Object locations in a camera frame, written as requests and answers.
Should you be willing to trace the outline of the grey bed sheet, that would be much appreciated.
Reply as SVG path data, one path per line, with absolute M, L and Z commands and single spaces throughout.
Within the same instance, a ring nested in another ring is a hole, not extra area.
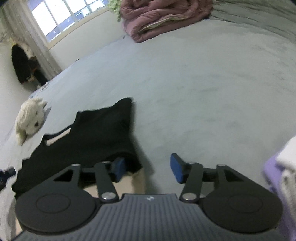
M 295 135 L 295 44 L 269 31 L 204 20 L 137 44 L 119 39 L 69 66 L 39 92 L 43 127 L 1 147 L 1 168 L 19 169 L 44 134 L 78 111 L 134 101 L 133 140 L 143 165 L 119 194 L 179 194 L 171 153 L 206 167 L 226 164 L 265 186 L 262 168 Z

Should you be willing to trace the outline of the beige bear raglan shirt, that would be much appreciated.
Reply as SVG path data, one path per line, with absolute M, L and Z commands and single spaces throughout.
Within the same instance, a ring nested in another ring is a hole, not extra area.
M 113 106 L 78 112 L 69 133 L 51 145 L 57 134 L 44 135 L 31 156 L 24 159 L 11 189 L 15 198 L 39 185 L 72 164 L 91 168 L 102 161 L 121 157 L 128 173 L 141 168 L 131 139 L 133 102 L 123 98 Z

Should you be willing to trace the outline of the folded white purple clothes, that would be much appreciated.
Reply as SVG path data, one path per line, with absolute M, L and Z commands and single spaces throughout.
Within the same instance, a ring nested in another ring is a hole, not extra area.
M 278 229 L 289 240 L 295 240 L 295 137 L 266 161 L 263 173 L 270 190 L 283 204 Z

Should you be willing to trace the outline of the grey padded headboard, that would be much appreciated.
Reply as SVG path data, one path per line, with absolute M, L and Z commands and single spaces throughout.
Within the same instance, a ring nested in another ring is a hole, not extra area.
M 295 43 L 295 1 L 213 1 L 210 18 L 252 25 Z

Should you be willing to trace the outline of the dark jacket on rack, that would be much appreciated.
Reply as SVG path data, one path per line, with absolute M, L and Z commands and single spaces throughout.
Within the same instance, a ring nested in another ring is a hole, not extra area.
M 20 84 L 36 80 L 39 85 L 44 86 L 49 81 L 41 72 L 37 58 L 29 58 L 20 45 L 12 46 L 11 60 Z

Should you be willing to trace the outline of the left grey curtain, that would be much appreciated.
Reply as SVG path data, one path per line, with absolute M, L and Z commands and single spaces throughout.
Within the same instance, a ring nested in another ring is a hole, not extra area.
M 9 38 L 30 47 L 46 77 L 52 79 L 62 72 L 49 52 L 48 42 L 25 1 L 6 1 L 1 6 L 1 23 Z

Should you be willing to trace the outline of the pink rolled quilt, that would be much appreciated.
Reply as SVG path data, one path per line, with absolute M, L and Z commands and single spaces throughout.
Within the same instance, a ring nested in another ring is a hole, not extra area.
M 160 34 L 187 27 L 210 16 L 213 2 L 122 1 L 120 14 L 126 33 L 141 43 Z

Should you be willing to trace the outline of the white plush dog toy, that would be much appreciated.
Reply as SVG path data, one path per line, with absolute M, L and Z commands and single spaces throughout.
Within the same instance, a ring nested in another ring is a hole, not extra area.
M 45 106 L 47 102 L 34 97 L 26 100 L 15 120 L 16 140 L 22 146 L 27 136 L 33 136 L 43 125 L 45 120 Z

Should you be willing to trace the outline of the window with white frame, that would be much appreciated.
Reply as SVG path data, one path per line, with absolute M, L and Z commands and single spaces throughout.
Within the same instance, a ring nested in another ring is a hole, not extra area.
M 102 0 L 29 0 L 27 5 L 46 40 L 51 42 L 63 32 L 107 7 Z

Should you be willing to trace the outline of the green patterned blanket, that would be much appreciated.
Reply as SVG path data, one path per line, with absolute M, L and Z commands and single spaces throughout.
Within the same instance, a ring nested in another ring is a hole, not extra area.
M 108 9 L 116 15 L 117 21 L 121 21 L 121 13 L 120 13 L 120 8 L 121 8 L 122 0 L 109 0 L 108 2 Z

